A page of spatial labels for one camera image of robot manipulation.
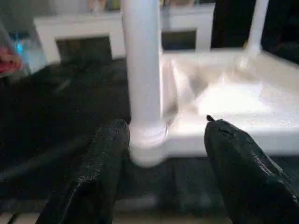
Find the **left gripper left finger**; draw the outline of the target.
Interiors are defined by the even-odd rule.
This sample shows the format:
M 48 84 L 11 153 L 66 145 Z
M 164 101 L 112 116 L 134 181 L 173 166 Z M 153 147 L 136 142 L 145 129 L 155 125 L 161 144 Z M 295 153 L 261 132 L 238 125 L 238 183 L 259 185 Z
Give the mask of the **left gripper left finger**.
M 73 167 L 64 183 L 46 203 L 38 224 L 110 224 L 128 150 L 126 121 L 102 125 L 93 136 L 81 164 Z

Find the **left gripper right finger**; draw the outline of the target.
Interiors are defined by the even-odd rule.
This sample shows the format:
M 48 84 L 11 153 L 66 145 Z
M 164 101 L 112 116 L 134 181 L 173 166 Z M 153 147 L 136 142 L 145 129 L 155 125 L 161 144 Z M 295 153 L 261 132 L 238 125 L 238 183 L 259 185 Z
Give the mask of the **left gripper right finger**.
M 297 224 L 291 180 L 245 131 L 207 115 L 204 144 L 228 217 L 234 224 Z

